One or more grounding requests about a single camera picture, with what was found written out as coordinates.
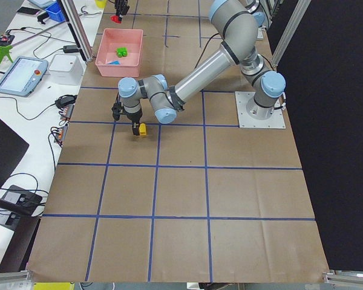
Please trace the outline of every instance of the pink plastic container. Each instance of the pink plastic container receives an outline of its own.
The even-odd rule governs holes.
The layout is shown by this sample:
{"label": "pink plastic container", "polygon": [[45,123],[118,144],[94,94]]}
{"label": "pink plastic container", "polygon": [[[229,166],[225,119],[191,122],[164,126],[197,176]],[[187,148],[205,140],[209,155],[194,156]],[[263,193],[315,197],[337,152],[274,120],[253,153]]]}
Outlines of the pink plastic container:
{"label": "pink plastic container", "polygon": [[[106,28],[98,49],[96,66],[103,77],[138,77],[140,75],[143,30]],[[128,56],[118,57],[116,49],[126,47]],[[118,60],[119,65],[109,63]]]}

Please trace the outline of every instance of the white table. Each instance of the white table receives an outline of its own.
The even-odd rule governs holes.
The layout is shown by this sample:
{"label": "white table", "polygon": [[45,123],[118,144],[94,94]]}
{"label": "white table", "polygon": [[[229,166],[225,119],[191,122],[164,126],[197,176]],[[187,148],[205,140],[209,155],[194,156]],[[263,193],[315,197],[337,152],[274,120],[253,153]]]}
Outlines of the white table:
{"label": "white table", "polygon": [[[95,13],[101,11],[96,7],[93,0],[74,0],[78,12],[80,8],[86,5],[86,11],[89,13]],[[34,7],[28,1],[24,1],[23,6]],[[102,14],[94,16],[81,16],[82,25],[86,31],[90,45],[93,45],[96,38],[97,29],[101,20]],[[57,22],[51,19],[46,21],[45,25],[41,25],[37,22],[36,17],[17,14],[8,29],[21,28],[21,27],[35,27],[46,29],[49,26],[56,24]],[[28,29],[30,31],[39,32],[39,30]],[[74,41],[67,24],[62,24],[49,31],[53,37]],[[30,33],[13,31],[12,34],[15,35],[13,44],[30,37]],[[14,47],[11,51],[12,59],[18,56],[29,56],[34,57],[32,51],[39,46],[42,42],[46,40],[45,37],[38,36],[31,41],[25,42],[18,47]],[[59,40],[50,39],[46,45],[43,45],[39,50],[37,50],[36,55],[38,57],[44,57],[58,48],[62,48],[64,45],[71,45],[73,43],[62,42]],[[51,61],[53,56],[46,58],[47,61]],[[77,53],[83,68],[86,68],[85,62]],[[0,65],[0,71],[6,71],[11,65],[10,61],[5,58]],[[19,111],[26,117],[31,118],[36,116],[40,111],[46,108],[48,105],[54,103],[54,101],[65,94],[77,94],[80,89],[80,84],[76,86],[70,85],[58,85],[56,84],[51,76],[45,75],[34,90],[28,97],[15,97],[18,100]],[[53,126],[58,126],[60,122],[60,116],[58,114],[58,108],[52,107],[44,112],[40,117],[33,121],[27,121],[23,119],[17,112],[15,101],[10,99],[0,99],[0,119],[3,120],[8,126],[10,126],[18,135],[20,135],[30,147],[27,153],[18,164],[17,168],[13,173],[25,172],[34,175],[39,182],[39,189],[49,191],[51,182],[54,176],[54,165],[53,158],[51,155],[50,145],[48,144],[47,136],[50,133],[50,128]],[[51,143],[53,146],[53,151],[55,155],[55,160],[57,161],[61,153],[61,149],[57,144],[53,143],[53,138],[51,138]],[[30,176],[17,175],[10,178],[4,185],[3,188],[9,188],[11,185],[17,185],[24,189],[34,189],[35,180]],[[3,196],[5,190],[0,190],[0,197]],[[42,212],[43,208],[39,207],[35,210],[34,215],[38,215]],[[13,232],[0,226],[0,263],[4,256],[4,253],[8,247],[8,244],[12,238]]]}

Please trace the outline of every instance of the blue bin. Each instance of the blue bin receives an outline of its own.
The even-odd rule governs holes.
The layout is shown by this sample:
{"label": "blue bin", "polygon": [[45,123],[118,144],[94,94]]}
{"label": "blue bin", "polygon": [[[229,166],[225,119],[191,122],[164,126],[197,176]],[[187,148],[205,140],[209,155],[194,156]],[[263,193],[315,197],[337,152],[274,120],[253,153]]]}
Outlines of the blue bin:
{"label": "blue bin", "polygon": [[52,19],[56,22],[62,22],[65,20],[65,16],[63,16],[61,8],[57,2],[55,2],[53,5],[48,6],[46,8],[46,11],[47,11],[50,19]]}

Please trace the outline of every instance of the blue joint cap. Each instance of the blue joint cap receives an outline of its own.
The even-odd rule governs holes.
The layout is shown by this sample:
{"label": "blue joint cap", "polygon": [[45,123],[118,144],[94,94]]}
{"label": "blue joint cap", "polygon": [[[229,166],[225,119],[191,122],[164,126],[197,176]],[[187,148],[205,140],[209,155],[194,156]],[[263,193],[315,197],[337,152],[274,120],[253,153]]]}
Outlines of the blue joint cap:
{"label": "blue joint cap", "polygon": [[265,14],[262,12],[256,12],[256,13],[253,13],[253,16],[258,24],[258,27],[261,27],[265,21]]}
{"label": "blue joint cap", "polygon": [[129,98],[137,91],[137,82],[132,77],[124,77],[119,81],[119,94],[121,98]]}
{"label": "blue joint cap", "polygon": [[278,98],[284,92],[286,82],[279,72],[268,71],[262,76],[261,86],[269,97]]}
{"label": "blue joint cap", "polygon": [[176,111],[171,108],[163,108],[155,111],[155,116],[161,124],[169,124],[176,118]]}
{"label": "blue joint cap", "polygon": [[210,12],[208,13],[208,19],[211,22],[212,17],[214,16],[215,12],[221,7],[227,0],[215,0],[214,3],[212,3]]}
{"label": "blue joint cap", "polygon": [[168,84],[165,79],[165,76],[163,76],[162,74],[156,74],[154,75],[154,77],[157,78],[160,81],[160,83],[162,83],[164,90],[168,89]]}

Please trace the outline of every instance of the dark wall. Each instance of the dark wall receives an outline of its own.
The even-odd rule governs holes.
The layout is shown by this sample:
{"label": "dark wall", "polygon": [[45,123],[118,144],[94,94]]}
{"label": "dark wall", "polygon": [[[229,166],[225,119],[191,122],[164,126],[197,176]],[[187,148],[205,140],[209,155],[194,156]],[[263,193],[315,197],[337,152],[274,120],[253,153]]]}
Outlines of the dark wall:
{"label": "dark wall", "polygon": [[329,267],[363,271],[363,1],[312,1],[278,71]]}

